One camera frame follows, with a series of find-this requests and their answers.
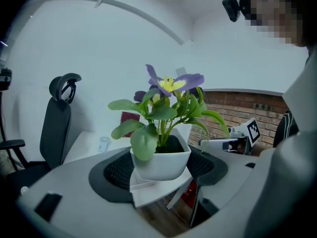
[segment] wooden floor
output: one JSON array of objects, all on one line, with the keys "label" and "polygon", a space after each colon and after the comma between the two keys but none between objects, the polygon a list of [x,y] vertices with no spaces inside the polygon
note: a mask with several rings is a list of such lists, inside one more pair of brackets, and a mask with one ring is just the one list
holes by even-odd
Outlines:
[{"label": "wooden floor", "polygon": [[137,210],[151,226],[166,237],[174,237],[189,230],[193,212],[193,209],[182,199],[179,199],[172,209],[166,208],[175,193],[173,192],[165,198]]}]

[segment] yellow flower center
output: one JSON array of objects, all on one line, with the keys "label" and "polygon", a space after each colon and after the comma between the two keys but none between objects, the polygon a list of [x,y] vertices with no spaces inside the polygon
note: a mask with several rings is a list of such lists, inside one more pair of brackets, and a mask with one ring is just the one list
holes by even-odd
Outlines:
[{"label": "yellow flower center", "polygon": [[164,80],[159,81],[159,85],[170,93],[172,91],[175,91],[183,87],[186,84],[186,81],[181,80],[181,81],[175,82],[174,84],[173,83],[174,83],[174,78],[168,78],[166,76],[164,77]]}]

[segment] chair armrest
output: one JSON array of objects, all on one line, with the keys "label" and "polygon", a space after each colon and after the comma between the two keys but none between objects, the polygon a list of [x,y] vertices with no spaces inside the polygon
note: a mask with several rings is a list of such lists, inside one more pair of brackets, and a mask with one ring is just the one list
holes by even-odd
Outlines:
[{"label": "chair armrest", "polygon": [[22,139],[8,140],[0,143],[0,150],[13,149],[25,146],[25,142]]}]

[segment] green leaf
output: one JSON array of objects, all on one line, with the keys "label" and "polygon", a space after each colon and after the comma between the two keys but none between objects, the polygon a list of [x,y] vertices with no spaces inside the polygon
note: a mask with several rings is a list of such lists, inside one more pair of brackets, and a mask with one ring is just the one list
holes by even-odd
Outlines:
[{"label": "green leaf", "polygon": [[190,95],[190,104],[189,104],[189,116],[190,117],[202,117],[202,113],[200,112],[199,103],[196,97],[191,94]]},{"label": "green leaf", "polygon": [[198,122],[198,121],[186,121],[184,122],[185,124],[195,124],[195,125],[198,125],[199,127],[201,127],[205,132],[206,132],[206,135],[207,137],[209,138],[209,131],[207,130],[206,126],[204,126],[202,123]]},{"label": "green leaf", "polygon": [[181,92],[179,92],[179,91],[174,91],[174,94],[175,94],[177,100],[180,100],[180,99],[182,98],[182,93],[181,93]]},{"label": "green leaf", "polygon": [[165,98],[161,98],[153,104],[152,112],[162,106],[165,106]]},{"label": "green leaf", "polygon": [[180,106],[180,102],[176,102],[175,104],[173,104],[172,108],[173,109],[178,109]]},{"label": "green leaf", "polygon": [[145,114],[149,112],[150,98],[152,98],[156,92],[157,92],[157,88],[152,88],[143,96],[141,109],[144,111]]},{"label": "green leaf", "polygon": [[181,102],[178,109],[177,109],[177,116],[183,115],[185,114],[185,112],[187,110],[186,109],[186,103],[185,102]]},{"label": "green leaf", "polygon": [[148,101],[150,98],[154,96],[154,94],[157,92],[157,88],[150,89],[144,96],[142,102]]},{"label": "green leaf", "polygon": [[150,160],[158,145],[158,132],[155,125],[152,123],[134,131],[130,142],[135,157],[141,161]]},{"label": "green leaf", "polygon": [[217,123],[220,124],[221,128],[226,133],[226,136],[228,138],[230,137],[228,127],[227,127],[226,123],[224,122],[223,118],[221,117],[221,115],[218,112],[216,112],[214,110],[207,110],[207,111],[203,111],[202,115],[214,119]]},{"label": "green leaf", "polygon": [[124,135],[144,126],[145,125],[139,121],[127,120],[112,131],[111,137],[113,139],[119,139],[122,138]]},{"label": "green leaf", "polygon": [[202,91],[200,90],[199,87],[196,87],[196,90],[197,90],[198,96],[199,96],[199,101],[198,102],[199,102],[199,104],[201,104],[203,102],[203,100],[204,100],[203,93],[202,93]]},{"label": "green leaf", "polygon": [[140,113],[140,108],[134,104],[132,101],[129,100],[118,100],[113,101],[108,104],[108,108],[110,110],[130,110],[130,111],[136,111]]},{"label": "green leaf", "polygon": [[206,111],[206,110],[207,110],[207,107],[206,107],[205,102],[201,102],[201,103],[199,104],[199,106],[200,106],[200,112],[203,112],[203,111]]},{"label": "green leaf", "polygon": [[196,118],[190,117],[186,122],[188,121],[197,121]]},{"label": "green leaf", "polygon": [[165,106],[167,106],[167,107],[170,106],[170,100],[167,96],[165,96]]},{"label": "green leaf", "polygon": [[185,94],[185,101],[189,103],[189,100],[190,100],[190,93],[189,93],[189,90],[187,90]]},{"label": "green leaf", "polygon": [[152,110],[145,118],[152,120],[168,120],[177,116],[177,111],[173,108],[162,106]]}]

